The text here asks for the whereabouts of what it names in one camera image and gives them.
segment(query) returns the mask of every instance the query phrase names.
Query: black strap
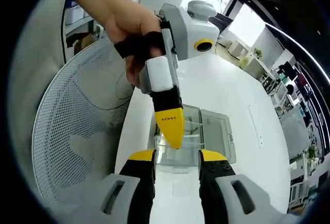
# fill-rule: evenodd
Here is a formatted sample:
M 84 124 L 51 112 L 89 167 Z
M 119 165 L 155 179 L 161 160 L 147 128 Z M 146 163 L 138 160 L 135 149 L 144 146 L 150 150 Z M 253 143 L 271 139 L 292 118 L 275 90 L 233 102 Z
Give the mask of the black strap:
M 136 59 L 143 61 L 151 58 L 150 49 L 152 47 L 159 48 L 162 54 L 166 53 L 161 32 L 152 31 L 144 36 L 130 35 L 125 40 L 114 45 L 114 48 L 122 58 L 134 55 Z

